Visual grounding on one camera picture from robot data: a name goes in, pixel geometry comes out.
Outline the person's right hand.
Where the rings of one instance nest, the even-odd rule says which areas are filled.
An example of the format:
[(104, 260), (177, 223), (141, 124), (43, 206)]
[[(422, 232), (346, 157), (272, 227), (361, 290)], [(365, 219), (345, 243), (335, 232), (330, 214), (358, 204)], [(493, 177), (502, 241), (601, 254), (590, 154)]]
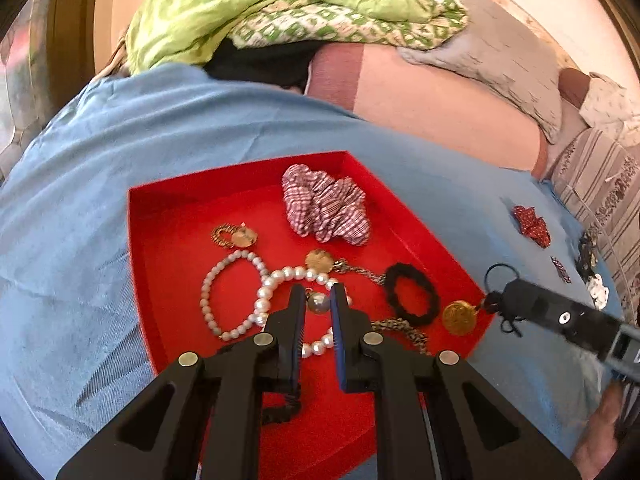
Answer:
[(592, 480), (617, 451), (615, 425), (623, 407), (624, 388), (620, 382), (611, 382), (598, 408), (590, 416), (572, 454), (582, 480)]

